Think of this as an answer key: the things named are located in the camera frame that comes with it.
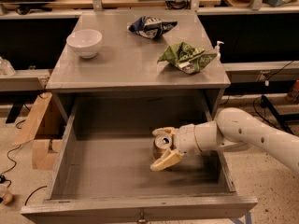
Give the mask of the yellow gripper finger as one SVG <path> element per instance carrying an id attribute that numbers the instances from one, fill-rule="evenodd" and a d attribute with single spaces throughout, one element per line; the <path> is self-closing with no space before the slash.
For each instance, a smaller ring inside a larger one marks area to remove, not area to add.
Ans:
<path id="1" fill-rule="evenodd" d="M 158 128 L 152 131 L 152 134 L 154 136 L 159 136 L 159 135 L 163 135 L 163 136 L 170 136 L 172 137 L 173 135 L 175 135 L 177 133 L 177 129 L 175 127 L 162 127 L 162 128 Z"/>
<path id="2" fill-rule="evenodd" d="M 182 160 L 183 155 L 177 150 L 168 149 L 158 160 L 151 166 L 151 171 L 160 172 L 168 167 L 174 166 Z"/>

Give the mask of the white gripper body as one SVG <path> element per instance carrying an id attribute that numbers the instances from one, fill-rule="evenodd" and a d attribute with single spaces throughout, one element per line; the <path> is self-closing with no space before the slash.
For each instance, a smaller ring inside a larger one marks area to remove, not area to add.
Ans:
<path id="1" fill-rule="evenodd" d="M 197 144 L 194 136 L 194 125 L 184 125 L 175 129 L 173 144 L 179 153 L 183 155 L 195 155 L 197 153 Z"/>

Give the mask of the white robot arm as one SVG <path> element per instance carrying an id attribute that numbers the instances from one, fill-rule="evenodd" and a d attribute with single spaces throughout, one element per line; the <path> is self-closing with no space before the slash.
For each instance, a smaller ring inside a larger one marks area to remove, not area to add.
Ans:
<path id="1" fill-rule="evenodd" d="M 186 156 L 250 144 L 296 173 L 299 172 L 299 137 L 272 128 L 238 108 L 225 108 L 209 122 L 178 128 L 158 128 L 152 134 L 152 171 L 162 171 L 174 166 Z"/>

